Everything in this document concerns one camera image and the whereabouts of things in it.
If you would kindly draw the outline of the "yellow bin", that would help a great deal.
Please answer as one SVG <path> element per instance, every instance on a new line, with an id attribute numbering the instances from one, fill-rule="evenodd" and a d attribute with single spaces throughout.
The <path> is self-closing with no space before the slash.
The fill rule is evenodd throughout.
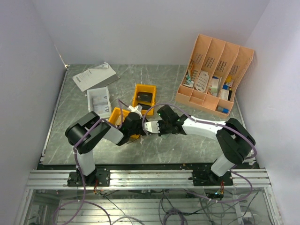
<path id="1" fill-rule="evenodd" d="M 121 124 L 121 118 L 123 118 L 123 121 L 124 121 L 129 113 L 130 113 L 130 111 L 122 109 L 123 117 L 121 117 L 120 108 L 115 107 L 112 114 L 111 114 L 111 116 L 110 116 L 110 118 L 108 119 L 108 122 L 110 122 L 111 124 L 113 124 L 115 126 L 118 126 L 118 125 Z"/>
<path id="2" fill-rule="evenodd" d="M 132 106 L 140 105 L 142 107 L 141 113 L 145 113 L 155 105 L 157 88 L 154 85 L 137 84 L 133 97 Z"/>

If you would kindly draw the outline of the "black cards stack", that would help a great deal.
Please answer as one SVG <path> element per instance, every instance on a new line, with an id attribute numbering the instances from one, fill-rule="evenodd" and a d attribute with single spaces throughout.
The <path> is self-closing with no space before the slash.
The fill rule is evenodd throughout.
<path id="1" fill-rule="evenodd" d="M 142 106 L 143 110 L 148 110 L 151 107 L 153 94 L 150 92 L 138 92 L 137 93 L 137 104 Z"/>

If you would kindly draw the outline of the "white bin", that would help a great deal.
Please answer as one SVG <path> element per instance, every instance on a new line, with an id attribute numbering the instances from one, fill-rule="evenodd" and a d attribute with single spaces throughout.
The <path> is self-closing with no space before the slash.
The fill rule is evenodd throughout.
<path id="1" fill-rule="evenodd" d="M 108 119 L 112 114 L 110 94 L 107 87 L 87 90 L 88 111 L 100 118 Z"/>

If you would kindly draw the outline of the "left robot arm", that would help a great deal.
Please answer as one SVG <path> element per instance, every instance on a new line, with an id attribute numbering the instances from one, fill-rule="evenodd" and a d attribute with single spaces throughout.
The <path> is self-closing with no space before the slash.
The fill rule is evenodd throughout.
<path id="1" fill-rule="evenodd" d="M 110 184 L 110 172 L 96 168 L 93 149 L 102 140 L 108 140 L 118 146 L 127 143 L 133 135 L 144 135 L 142 116 L 130 112 L 117 127 L 100 118 L 95 112 L 89 112 L 70 125 L 65 136 L 75 150 L 76 172 L 71 172 L 67 181 L 69 187 L 103 186 Z"/>

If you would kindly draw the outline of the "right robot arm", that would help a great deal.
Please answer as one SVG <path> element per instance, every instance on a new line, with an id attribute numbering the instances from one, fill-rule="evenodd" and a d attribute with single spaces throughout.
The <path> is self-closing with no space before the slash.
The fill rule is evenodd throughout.
<path id="1" fill-rule="evenodd" d="M 254 138 L 234 118 L 213 122 L 186 114 L 179 116 L 169 105 L 162 106 L 157 113 L 161 118 L 158 121 L 159 135 L 199 135 L 219 143 L 222 154 L 206 175 L 211 185 L 218 185 L 229 169 L 243 163 L 255 146 Z"/>

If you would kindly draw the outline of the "silver VIP cards stack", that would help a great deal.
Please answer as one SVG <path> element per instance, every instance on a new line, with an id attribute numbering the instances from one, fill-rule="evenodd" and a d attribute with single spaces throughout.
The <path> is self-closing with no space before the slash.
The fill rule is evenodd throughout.
<path id="1" fill-rule="evenodd" d="M 97 114 L 109 113 L 107 96 L 95 96 L 92 98 L 92 109 Z"/>

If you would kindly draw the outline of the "white oval paint palette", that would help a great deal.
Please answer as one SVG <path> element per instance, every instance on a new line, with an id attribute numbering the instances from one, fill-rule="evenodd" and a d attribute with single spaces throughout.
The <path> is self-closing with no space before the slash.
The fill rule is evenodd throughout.
<path id="1" fill-rule="evenodd" d="M 209 78 L 210 78 L 209 73 L 201 70 L 198 79 L 195 82 L 195 89 L 200 92 L 205 92 L 208 85 Z"/>

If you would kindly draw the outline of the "orange file organizer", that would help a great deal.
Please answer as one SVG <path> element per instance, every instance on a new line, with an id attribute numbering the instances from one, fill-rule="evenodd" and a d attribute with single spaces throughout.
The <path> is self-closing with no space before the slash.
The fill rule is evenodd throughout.
<path id="1" fill-rule="evenodd" d="M 253 49 L 199 34 L 177 90 L 176 101 L 222 118 L 228 117 L 234 105 L 237 87 L 254 53 Z M 201 70 L 208 72 L 210 77 L 205 92 L 195 89 Z M 217 94 L 208 92 L 213 76 L 222 78 Z M 231 80 L 234 80 L 231 99 L 223 100 L 220 98 L 221 89 L 225 82 Z"/>

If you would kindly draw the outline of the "grey white booklet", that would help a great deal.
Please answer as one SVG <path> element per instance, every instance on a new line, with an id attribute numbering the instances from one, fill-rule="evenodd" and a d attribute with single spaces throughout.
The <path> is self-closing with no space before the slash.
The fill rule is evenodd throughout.
<path id="1" fill-rule="evenodd" d="M 80 91 L 85 94 L 87 90 L 106 87 L 119 78 L 120 77 L 107 62 L 89 68 L 72 77 Z"/>

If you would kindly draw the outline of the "red white box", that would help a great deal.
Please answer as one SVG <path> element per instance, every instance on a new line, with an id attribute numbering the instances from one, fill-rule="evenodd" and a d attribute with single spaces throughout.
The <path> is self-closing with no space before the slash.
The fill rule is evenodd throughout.
<path id="1" fill-rule="evenodd" d="M 208 92 L 210 94 L 217 94 L 218 93 L 218 89 L 219 89 L 219 85 L 221 83 L 222 78 L 221 77 L 216 77 L 213 76 L 210 84 L 209 84 L 209 88 L 208 88 Z"/>

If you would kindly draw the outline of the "blue white box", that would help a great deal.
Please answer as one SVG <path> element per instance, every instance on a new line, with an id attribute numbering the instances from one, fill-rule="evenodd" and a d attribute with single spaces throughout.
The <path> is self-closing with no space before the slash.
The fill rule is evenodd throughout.
<path id="1" fill-rule="evenodd" d="M 230 101 L 231 95 L 232 95 L 232 86 L 233 86 L 234 80 L 231 80 L 230 82 L 225 82 L 221 92 L 220 92 L 220 98 L 223 100 Z"/>

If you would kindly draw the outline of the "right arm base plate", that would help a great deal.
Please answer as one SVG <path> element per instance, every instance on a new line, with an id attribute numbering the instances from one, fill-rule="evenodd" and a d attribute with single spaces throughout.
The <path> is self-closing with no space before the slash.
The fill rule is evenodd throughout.
<path id="1" fill-rule="evenodd" d="M 193 171 L 192 176 L 188 180 L 193 181 L 194 186 L 225 186 L 233 185 L 232 174 L 227 171 L 223 176 L 218 177 L 213 172 L 198 170 Z"/>

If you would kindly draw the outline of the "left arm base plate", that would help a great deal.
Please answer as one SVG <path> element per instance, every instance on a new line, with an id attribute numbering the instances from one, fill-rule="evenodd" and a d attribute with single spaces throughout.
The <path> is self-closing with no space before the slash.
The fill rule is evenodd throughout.
<path id="1" fill-rule="evenodd" d="M 70 172 L 67 180 L 68 187 L 83 187 L 83 182 L 87 187 L 98 185 L 100 187 L 108 187 L 110 185 L 110 172 L 108 170 L 95 169 L 90 175 L 82 176 L 77 170 L 76 172 Z"/>

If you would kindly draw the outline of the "aluminium rail frame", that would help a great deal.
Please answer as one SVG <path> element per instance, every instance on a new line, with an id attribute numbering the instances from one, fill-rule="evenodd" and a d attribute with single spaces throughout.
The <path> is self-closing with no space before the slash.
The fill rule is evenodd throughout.
<path id="1" fill-rule="evenodd" d="M 197 184 L 199 171 L 193 170 L 104 170 L 108 173 L 105 186 L 100 190 L 150 190 L 150 189 L 193 189 L 219 188 L 219 184 Z M 25 191 L 15 219 L 16 225 L 25 222 L 26 212 L 35 190 L 82 190 L 83 186 L 68 186 L 70 170 L 33 170 L 30 172 Z M 234 169 L 229 178 L 229 188 L 262 188 L 265 201 L 274 225 L 283 224 L 271 181 L 266 169 Z"/>

